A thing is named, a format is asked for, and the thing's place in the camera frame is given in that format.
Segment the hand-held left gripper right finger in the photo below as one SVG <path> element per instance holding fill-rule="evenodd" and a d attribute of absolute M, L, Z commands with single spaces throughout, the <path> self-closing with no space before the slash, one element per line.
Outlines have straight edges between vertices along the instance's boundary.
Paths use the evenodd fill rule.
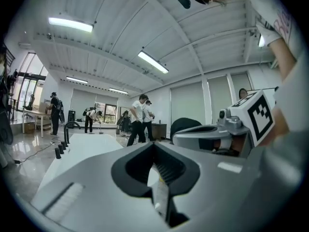
<path fill-rule="evenodd" d="M 246 232 L 267 223 L 262 178 L 264 148 L 241 159 L 154 144 L 168 183 L 166 231 Z"/>

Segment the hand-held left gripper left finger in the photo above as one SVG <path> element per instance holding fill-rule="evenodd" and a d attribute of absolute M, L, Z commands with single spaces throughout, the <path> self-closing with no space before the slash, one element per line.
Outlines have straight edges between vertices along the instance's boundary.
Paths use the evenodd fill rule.
<path fill-rule="evenodd" d="M 138 145 L 89 157 L 55 177 L 31 205 L 74 232 L 166 232 L 151 198 L 125 194 L 112 179 L 112 165 Z"/>

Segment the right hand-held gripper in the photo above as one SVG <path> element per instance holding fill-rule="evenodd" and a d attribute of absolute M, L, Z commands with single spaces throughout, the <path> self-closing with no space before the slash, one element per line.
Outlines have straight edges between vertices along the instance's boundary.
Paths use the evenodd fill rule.
<path fill-rule="evenodd" d="M 219 112 L 218 125 L 202 125 L 176 132 L 174 145 L 195 151 L 236 151 L 248 157 L 275 125 L 263 90 L 240 99 Z"/>

